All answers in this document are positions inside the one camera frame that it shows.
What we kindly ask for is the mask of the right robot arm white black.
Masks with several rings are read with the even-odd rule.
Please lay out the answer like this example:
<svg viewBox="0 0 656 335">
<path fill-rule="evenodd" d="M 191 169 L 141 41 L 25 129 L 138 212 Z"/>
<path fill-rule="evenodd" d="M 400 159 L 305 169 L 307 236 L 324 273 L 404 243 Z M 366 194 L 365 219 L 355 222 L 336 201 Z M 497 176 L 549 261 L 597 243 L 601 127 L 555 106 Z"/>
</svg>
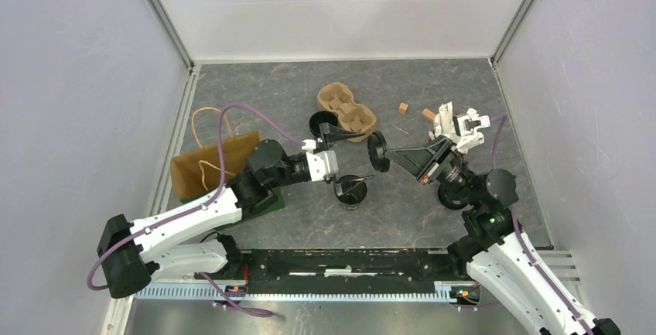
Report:
<svg viewBox="0 0 656 335">
<path fill-rule="evenodd" d="M 456 279 L 472 278 L 530 334 L 619 334 L 577 300 L 544 262 L 511 207 L 516 177 L 505 169 L 475 173 L 454 144 L 439 137 L 422 146 L 390 149 L 381 132 L 367 140 L 375 170 L 395 162 L 422 185 L 438 183 L 440 203 L 461 210 L 466 236 L 447 248 L 446 267 Z"/>
</svg>

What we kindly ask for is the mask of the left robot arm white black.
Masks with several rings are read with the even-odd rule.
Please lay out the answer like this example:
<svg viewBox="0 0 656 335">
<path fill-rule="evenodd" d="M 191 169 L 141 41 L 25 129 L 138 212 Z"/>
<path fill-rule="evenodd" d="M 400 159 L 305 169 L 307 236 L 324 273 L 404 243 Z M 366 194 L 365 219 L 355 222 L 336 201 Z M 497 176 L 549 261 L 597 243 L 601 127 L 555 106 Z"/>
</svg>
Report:
<svg viewBox="0 0 656 335">
<path fill-rule="evenodd" d="M 87 286 L 107 290 L 113 299 L 136 294 L 152 281 L 195 273 L 237 277 L 243 258 L 215 238 L 197 244 L 186 240 L 216 227 L 257 217 L 275 204 L 275 190 L 298 183 L 337 185 L 334 142 L 360 138 L 329 123 L 320 136 L 301 143 L 290 155 L 272 139 L 260 138 L 231 175 L 220 175 L 217 187 L 187 204 L 152 217 L 128 220 L 124 214 L 110 218 L 97 245 L 98 260 L 87 277 Z"/>
</svg>

